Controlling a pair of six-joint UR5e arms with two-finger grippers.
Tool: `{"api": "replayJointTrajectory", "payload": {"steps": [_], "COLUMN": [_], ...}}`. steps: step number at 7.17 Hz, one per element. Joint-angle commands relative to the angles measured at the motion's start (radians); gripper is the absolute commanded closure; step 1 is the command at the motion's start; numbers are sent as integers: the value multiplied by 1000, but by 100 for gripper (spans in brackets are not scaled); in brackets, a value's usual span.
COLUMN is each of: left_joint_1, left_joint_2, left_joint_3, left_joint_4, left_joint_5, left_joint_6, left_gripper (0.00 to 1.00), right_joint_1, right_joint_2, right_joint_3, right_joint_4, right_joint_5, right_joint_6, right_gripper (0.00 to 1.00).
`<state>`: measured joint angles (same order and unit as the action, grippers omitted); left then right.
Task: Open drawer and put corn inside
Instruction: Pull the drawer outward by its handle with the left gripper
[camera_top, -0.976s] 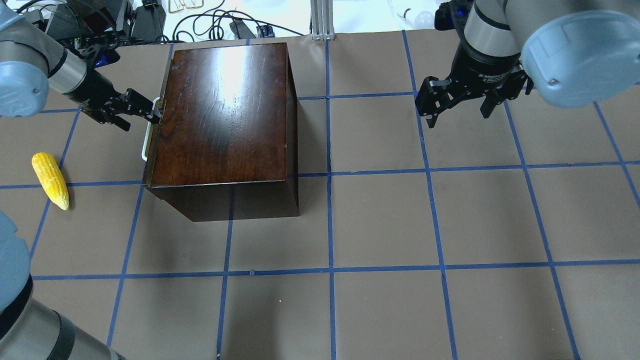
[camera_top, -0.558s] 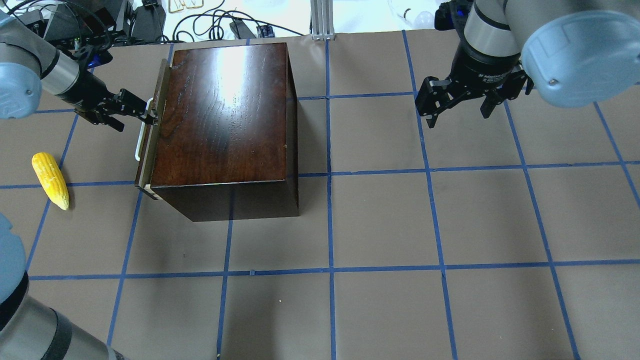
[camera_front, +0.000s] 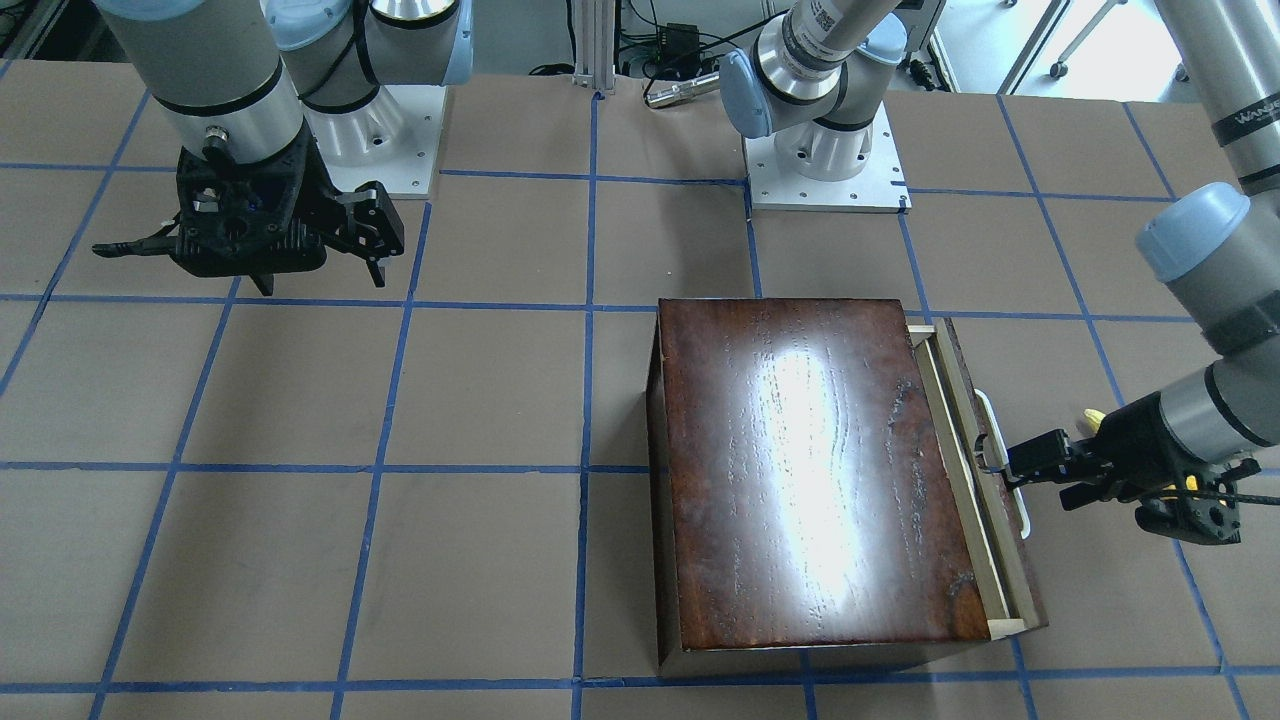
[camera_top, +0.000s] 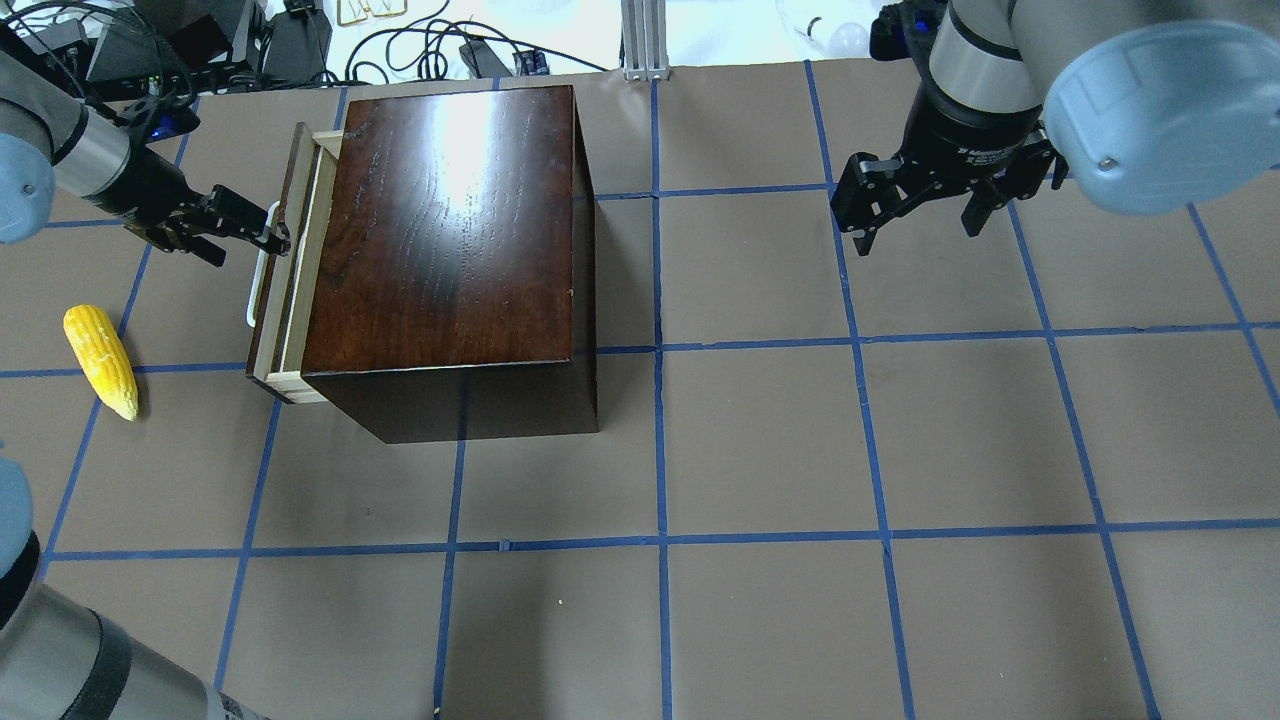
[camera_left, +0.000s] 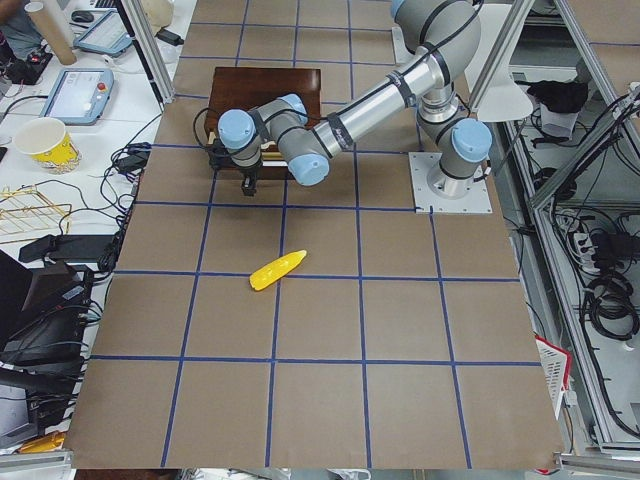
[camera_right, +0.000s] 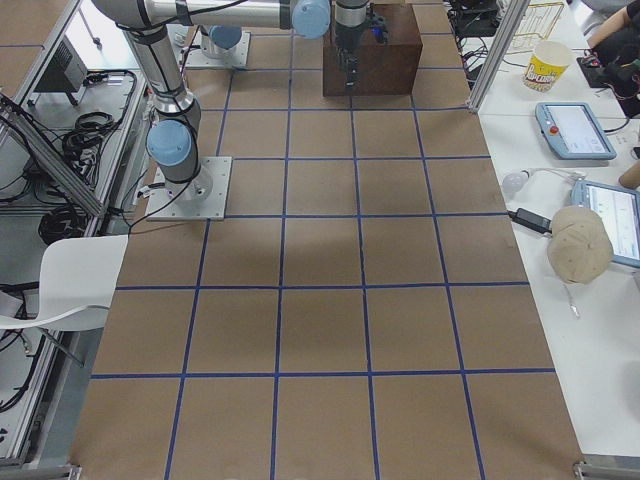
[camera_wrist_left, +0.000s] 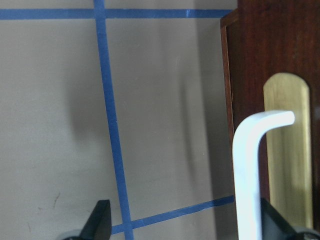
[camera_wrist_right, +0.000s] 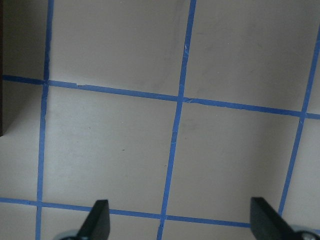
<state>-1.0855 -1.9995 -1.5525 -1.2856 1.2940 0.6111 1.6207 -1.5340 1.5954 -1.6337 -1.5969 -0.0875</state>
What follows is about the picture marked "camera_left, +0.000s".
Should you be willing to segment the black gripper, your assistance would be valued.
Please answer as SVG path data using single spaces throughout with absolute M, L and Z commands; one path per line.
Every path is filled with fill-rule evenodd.
M 259 172 L 263 166 L 263 157 L 257 149 L 248 158 L 238 158 L 232 155 L 220 140 L 214 140 L 207 146 L 209 166 L 215 173 L 220 170 L 235 168 L 242 175 L 241 189 L 244 196 L 254 196 L 257 191 Z

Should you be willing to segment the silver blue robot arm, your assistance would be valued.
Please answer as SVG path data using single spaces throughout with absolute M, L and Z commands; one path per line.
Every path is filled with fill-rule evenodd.
M 455 111 L 453 81 L 475 55 L 481 39 L 481 1 L 394 1 L 390 15 L 413 56 L 384 80 L 312 128 L 301 98 L 290 93 L 249 111 L 230 109 L 217 134 L 231 162 L 253 173 L 262 165 L 262 145 L 274 142 L 288 171 L 303 186 L 323 181 L 330 160 L 393 115 L 416 108 L 427 125 Z

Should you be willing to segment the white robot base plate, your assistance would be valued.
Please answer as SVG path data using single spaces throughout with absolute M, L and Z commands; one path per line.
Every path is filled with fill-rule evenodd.
M 463 180 L 447 177 L 438 152 L 410 152 L 409 163 L 418 214 L 488 215 L 493 212 L 486 177 L 480 164 Z

